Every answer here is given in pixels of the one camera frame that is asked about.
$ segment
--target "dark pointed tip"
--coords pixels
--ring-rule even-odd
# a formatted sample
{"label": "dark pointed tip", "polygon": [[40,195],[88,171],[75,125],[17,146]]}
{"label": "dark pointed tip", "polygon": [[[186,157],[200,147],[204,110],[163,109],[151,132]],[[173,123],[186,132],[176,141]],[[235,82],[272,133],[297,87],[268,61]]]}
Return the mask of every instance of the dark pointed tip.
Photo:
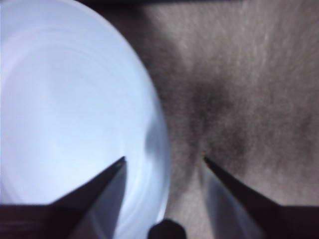
{"label": "dark pointed tip", "polygon": [[112,167],[112,166],[122,167],[122,166],[124,166],[125,164],[126,164],[126,158],[125,158],[125,156],[123,156],[123,157],[121,157],[119,160],[115,161],[115,162],[113,163],[113,165],[111,165],[111,167]]}

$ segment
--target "white bowl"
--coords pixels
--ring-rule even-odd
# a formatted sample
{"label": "white bowl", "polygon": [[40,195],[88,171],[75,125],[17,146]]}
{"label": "white bowl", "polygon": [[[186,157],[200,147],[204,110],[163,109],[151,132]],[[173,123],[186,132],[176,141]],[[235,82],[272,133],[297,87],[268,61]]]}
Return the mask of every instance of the white bowl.
{"label": "white bowl", "polygon": [[126,156],[115,238],[145,238],[164,214],[170,160],[138,57],[75,1],[10,0],[1,19],[1,202],[51,203]]}

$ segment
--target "gray carpet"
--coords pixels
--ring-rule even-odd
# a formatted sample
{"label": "gray carpet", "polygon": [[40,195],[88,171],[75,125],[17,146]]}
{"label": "gray carpet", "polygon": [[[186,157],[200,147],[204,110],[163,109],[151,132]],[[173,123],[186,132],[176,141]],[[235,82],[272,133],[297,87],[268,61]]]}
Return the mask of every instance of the gray carpet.
{"label": "gray carpet", "polygon": [[205,152],[282,204],[319,205],[319,1],[91,5],[134,47],[168,124],[166,217],[212,238]]}

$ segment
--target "floor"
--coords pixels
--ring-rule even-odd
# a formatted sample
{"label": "floor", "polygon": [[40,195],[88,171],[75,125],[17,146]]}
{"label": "floor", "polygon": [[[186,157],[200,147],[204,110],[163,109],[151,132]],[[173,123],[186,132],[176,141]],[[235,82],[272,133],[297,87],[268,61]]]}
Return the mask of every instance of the floor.
{"label": "floor", "polygon": [[166,217],[211,239],[205,153],[281,204],[319,205],[319,1],[90,4],[133,46],[166,115]]}

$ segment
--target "blurry surface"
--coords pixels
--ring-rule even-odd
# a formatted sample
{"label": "blurry surface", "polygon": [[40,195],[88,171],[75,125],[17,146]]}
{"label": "blurry surface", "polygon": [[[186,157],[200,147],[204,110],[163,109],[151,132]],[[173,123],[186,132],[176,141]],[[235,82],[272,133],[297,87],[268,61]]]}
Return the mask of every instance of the blurry surface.
{"label": "blurry surface", "polygon": [[319,205],[319,1],[93,5],[133,45],[168,122],[166,215],[209,239],[202,151],[282,204]]}
{"label": "blurry surface", "polygon": [[1,202],[51,203],[125,156],[115,238],[146,238],[164,215],[170,158],[136,54],[75,1],[6,1],[1,20]]}

